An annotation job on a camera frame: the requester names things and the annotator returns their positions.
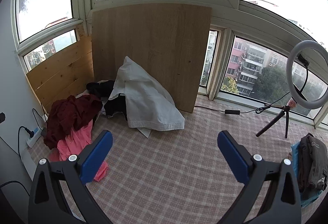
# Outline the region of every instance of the ring light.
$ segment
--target ring light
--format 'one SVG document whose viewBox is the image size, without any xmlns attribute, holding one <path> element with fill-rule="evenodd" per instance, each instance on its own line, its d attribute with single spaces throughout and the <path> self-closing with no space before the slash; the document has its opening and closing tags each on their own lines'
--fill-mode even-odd
<svg viewBox="0 0 328 224">
<path fill-rule="evenodd" d="M 286 65 L 286 73 L 287 73 L 287 83 L 289 91 L 293 97 L 293 99 L 299 103 L 302 107 L 307 109 L 317 109 L 322 107 L 327 101 L 328 101 L 328 88 L 324 95 L 314 101 L 307 101 L 301 98 L 301 96 L 297 93 L 292 79 L 292 69 L 293 69 L 293 63 L 297 55 L 304 49 L 312 48 L 316 51 L 318 51 L 323 58 L 325 59 L 327 66 L 328 66 L 328 52 L 317 42 L 311 41 L 311 40 L 305 40 L 302 42 L 299 42 L 291 51 L 291 53 L 288 56 L 287 59 L 287 65 Z"/>
</svg>

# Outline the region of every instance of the pink cloth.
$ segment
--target pink cloth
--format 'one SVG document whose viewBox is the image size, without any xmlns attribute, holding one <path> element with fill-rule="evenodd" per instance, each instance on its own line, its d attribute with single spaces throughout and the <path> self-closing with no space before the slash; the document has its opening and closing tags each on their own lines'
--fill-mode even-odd
<svg viewBox="0 0 328 224">
<path fill-rule="evenodd" d="M 80 130 L 75 131 L 71 128 L 71 134 L 67 135 L 65 139 L 62 139 L 57 144 L 57 149 L 52 151 L 49 155 L 51 161 L 64 161 L 72 154 L 78 155 L 81 153 L 86 145 L 91 144 L 91 129 L 92 120 L 88 125 L 83 126 Z M 96 176 L 95 181 L 100 181 L 105 175 L 108 169 L 108 164 L 103 161 Z"/>
</svg>

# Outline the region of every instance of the wooden board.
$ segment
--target wooden board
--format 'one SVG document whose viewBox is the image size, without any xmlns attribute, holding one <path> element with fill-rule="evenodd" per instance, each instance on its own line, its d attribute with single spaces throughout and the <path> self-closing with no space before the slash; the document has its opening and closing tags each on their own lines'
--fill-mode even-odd
<svg viewBox="0 0 328 224">
<path fill-rule="evenodd" d="M 170 3 L 122 6 L 92 15 L 95 80 L 115 80 L 129 56 L 192 112 L 202 74 L 211 8 Z"/>
<path fill-rule="evenodd" d="M 78 95 L 94 81 L 91 37 L 62 49 L 27 73 L 40 102 L 50 112 L 52 103 Z"/>
<path fill-rule="evenodd" d="M 88 36 L 47 58 L 26 74 L 33 90 L 37 90 L 61 69 L 90 52 L 91 36 Z"/>
</svg>

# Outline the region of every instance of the blue cloth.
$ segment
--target blue cloth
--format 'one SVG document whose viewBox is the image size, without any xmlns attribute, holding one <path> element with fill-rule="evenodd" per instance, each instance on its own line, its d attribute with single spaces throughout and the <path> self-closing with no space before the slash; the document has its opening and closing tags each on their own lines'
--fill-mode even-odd
<svg viewBox="0 0 328 224">
<path fill-rule="evenodd" d="M 300 142 L 293 144 L 291 146 L 292 149 L 292 164 L 293 164 L 293 170 L 295 172 L 296 178 L 298 175 L 298 148 L 300 146 Z M 306 207 L 309 204 L 313 203 L 315 200 L 317 200 L 317 198 L 319 197 L 319 195 L 322 193 L 322 190 L 319 190 L 314 196 L 310 197 L 307 200 L 301 200 L 301 207 Z"/>
</svg>

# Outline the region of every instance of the checkered fabric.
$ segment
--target checkered fabric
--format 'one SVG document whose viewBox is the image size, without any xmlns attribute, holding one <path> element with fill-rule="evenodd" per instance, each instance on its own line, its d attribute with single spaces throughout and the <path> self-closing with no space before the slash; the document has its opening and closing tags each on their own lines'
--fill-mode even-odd
<svg viewBox="0 0 328 224">
<path fill-rule="evenodd" d="M 196 105 L 234 109 L 205 96 L 198 96 Z M 114 143 L 106 157 L 106 177 L 88 183 L 87 188 L 114 224 L 217 223 L 243 187 L 218 149 L 216 140 L 221 130 L 228 130 L 251 154 L 275 162 L 286 158 L 290 145 L 308 132 L 328 145 L 327 133 L 306 124 L 290 123 L 285 139 L 284 119 L 257 138 L 255 133 L 272 119 L 262 114 L 225 115 L 200 107 L 182 114 L 184 130 L 152 131 L 148 139 L 137 129 L 129 128 L 123 115 L 109 119 L 101 116 L 96 121 L 92 139 L 102 130 L 109 130 Z M 36 163 L 49 152 L 42 138 L 30 149 Z M 62 186 L 72 211 L 81 216 L 66 183 Z M 265 182 L 247 219 L 256 216 L 268 186 L 269 182 Z M 302 223 L 317 209 L 326 192 L 302 209 Z"/>
</svg>

